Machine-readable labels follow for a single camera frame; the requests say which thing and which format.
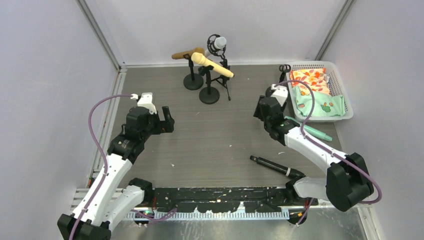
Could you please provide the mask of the black round-base stand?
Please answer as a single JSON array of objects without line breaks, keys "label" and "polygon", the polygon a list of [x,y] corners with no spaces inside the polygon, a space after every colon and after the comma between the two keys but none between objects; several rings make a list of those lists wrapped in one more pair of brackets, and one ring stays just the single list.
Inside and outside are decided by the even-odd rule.
[{"label": "black round-base stand", "polygon": [[206,105],[212,105],[215,104],[220,99],[220,93],[219,91],[211,86],[212,78],[211,78],[211,71],[213,70],[212,66],[201,66],[199,68],[199,74],[202,76],[205,76],[206,78],[206,87],[204,87],[199,92],[199,100],[206,104]]},{"label": "black round-base stand", "polygon": [[191,58],[186,60],[188,60],[188,67],[190,69],[190,74],[184,77],[183,85],[186,89],[190,91],[198,90],[203,86],[204,79],[200,74],[194,72],[194,63],[191,60]]},{"label": "black round-base stand", "polygon": [[[279,71],[281,72],[280,77],[279,77],[279,83],[285,81],[286,78],[286,74],[289,73],[292,69],[291,65],[289,64],[281,64],[278,67]],[[268,87],[265,91],[265,96],[266,97],[270,97],[272,95],[272,93],[274,92],[274,90],[272,90],[272,87]]]}]

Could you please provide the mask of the green microphone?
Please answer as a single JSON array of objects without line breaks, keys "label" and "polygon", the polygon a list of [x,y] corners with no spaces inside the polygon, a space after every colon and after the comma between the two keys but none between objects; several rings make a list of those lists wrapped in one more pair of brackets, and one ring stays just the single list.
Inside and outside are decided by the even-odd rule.
[{"label": "green microphone", "polygon": [[[296,124],[299,124],[300,126],[302,125],[302,122],[296,120],[293,117],[286,116],[285,119],[286,120],[291,120],[291,121],[295,122]],[[303,128],[303,130],[304,130],[305,133],[307,133],[307,134],[309,134],[309,135],[311,135],[311,136],[313,136],[313,137],[315,137],[315,138],[317,138],[319,140],[324,140],[326,142],[331,142],[333,140],[333,138],[331,136],[325,134],[324,132],[322,132],[320,130],[317,130],[317,129],[313,128],[313,127],[310,127],[308,125],[305,125],[304,128]]]}]

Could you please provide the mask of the gold microphone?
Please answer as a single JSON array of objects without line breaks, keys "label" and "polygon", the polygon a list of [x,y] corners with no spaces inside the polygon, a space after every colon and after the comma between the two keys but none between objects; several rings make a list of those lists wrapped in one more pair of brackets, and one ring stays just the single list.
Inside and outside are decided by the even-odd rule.
[{"label": "gold microphone", "polygon": [[193,53],[201,53],[204,55],[205,50],[202,47],[195,47],[191,50],[174,53],[171,55],[171,58],[173,60],[190,59]]}]

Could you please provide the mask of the cream yellow microphone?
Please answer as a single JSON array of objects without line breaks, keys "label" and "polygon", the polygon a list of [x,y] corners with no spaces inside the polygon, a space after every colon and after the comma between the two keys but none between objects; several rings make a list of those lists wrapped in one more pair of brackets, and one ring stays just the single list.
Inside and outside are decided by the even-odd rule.
[{"label": "cream yellow microphone", "polygon": [[219,64],[215,63],[214,61],[208,59],[207,57],[205,57],[203,54],[201,53],[193,53],[191,55],[191,60],[200,66],[203,67],[212,67],[212,70],[219,73],[220,75],[223,75],[227,78],[233,78],[234,77],[234,73],[231,72],[229,69],[226,69],[222,66],[220,66]]}]

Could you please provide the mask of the black tripod shock-mount stand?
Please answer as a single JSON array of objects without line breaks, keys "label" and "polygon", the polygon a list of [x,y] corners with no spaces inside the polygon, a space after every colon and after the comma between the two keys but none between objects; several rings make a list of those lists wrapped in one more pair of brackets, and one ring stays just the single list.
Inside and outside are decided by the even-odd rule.
[{"label": "black tripod shock-mount stand", "polygon": [[225,56],[227,47],[227,40],[225,37],[219,34],[212,34],[208,37],[206,42],[206,51],[205,56],[219,57],[221,61],[219,62],[220,67],[218,68],[219,77],[214,78],[214,81],[217,81],[221,86],[223,86],[227,91],[228,100],[231,100],[231,96],[228,88],[228,81],[230,80],[230,66],[228,65],[228,60]]}]

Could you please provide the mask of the white microphone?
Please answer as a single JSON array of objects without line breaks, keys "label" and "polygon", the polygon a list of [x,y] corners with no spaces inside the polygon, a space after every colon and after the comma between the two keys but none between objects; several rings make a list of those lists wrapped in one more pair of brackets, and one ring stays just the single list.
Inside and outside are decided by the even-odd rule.
[{"label": "white microphone", "polygon": [[205,57],[216,56],[225,59],[227,39],[219,34],[212,34],[207,39]]}]

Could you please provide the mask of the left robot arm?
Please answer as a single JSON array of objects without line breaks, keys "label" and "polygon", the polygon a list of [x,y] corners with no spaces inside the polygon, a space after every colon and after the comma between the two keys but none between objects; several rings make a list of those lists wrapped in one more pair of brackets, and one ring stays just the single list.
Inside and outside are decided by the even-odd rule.
[{"label": "left robot arm", "polygon": [[153,199],[152,183],[134,178],[125,191],[112,199],[119,183],[133,167],[152,135],[172,133],[175,120],[168,106],[164,119],[144,106],[129,110],[121,132],[110,142],[100,173],[71,214],[62,214],[57,226],[65,240],[109,240],[117,225],[142,202]]}]

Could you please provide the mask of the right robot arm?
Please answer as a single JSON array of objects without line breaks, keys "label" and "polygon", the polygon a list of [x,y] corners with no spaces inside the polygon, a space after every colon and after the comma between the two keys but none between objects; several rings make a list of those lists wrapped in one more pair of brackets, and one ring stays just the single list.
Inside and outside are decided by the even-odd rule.
[{"label": "right robot arm", "polygon": [[275,97],[261,95],[254,117],[263,122],[264,130],[273,140],[302,154],[325,173],[324,178],[299,176],[287,183],[295,198],[326,200],[346,212],[374,193],[368,168],[360,154],[338,151],[302,133],[300,124],[284,118],[282,106]]}]

